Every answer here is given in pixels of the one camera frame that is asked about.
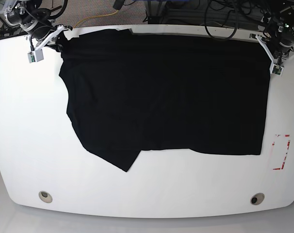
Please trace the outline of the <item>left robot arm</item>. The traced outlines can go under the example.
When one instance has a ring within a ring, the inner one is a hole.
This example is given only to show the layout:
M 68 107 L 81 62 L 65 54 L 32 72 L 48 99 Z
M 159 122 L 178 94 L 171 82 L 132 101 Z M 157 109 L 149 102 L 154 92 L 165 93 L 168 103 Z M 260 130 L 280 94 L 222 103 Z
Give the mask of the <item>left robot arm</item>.
M 207 1 L 204 12 L 203 26 L 207 35 L 213 40 L 224 42 L 232 39 L 240 27 L 240 18 L 259 27 L 262 37 L 253 38 L 262 43 L 276 66 L 283 65 L 283 60 L 289 58 L 294 47 L 294 0 L 224 0 L 222 5 L 234 14 L 232 33 L 223 38 L 210 33 L 207 23 L 208 11 L 212 8 L 213 0 Z

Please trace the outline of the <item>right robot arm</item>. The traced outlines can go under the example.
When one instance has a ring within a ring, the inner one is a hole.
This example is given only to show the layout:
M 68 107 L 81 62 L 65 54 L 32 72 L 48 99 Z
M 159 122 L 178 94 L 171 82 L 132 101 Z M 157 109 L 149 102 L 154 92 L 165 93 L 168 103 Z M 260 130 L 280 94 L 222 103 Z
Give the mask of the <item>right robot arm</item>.
M 60 11 L 53 15 L 48 8 L 41 8 L 40 0 L 17 0 L 13 6 L 4 11 L 5 20 L 12 26 L 18 25 L 29 36 L 31 51 L 35 50 L 33 39 L 43 43 L 48 36 L 57 32 L 60 25 L 54 26 L 52 22 L 65 11 L 68 1 L 64 0 Z

